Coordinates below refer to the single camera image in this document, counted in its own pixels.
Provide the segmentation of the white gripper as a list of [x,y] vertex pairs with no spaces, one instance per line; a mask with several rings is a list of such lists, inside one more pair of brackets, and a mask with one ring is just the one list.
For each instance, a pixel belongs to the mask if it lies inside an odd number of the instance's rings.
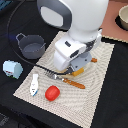
[[81,43],[72,39],[65,33],[60,40],[55,43],[54,66],[57,70],[68,72],[78,71],[89,63],[92,59],[90,51],[95,49],[101,42],[101,32],[98,30],[97,37],[86,43]]

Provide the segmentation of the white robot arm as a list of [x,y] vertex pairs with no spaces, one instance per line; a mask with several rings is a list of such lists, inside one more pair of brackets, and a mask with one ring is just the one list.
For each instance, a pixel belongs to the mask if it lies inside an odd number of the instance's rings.
[[54,66],[77,71],[91,61],[101,42],[100,28],[109,0],[37,0],[42,19],[67,33],[55,43]]

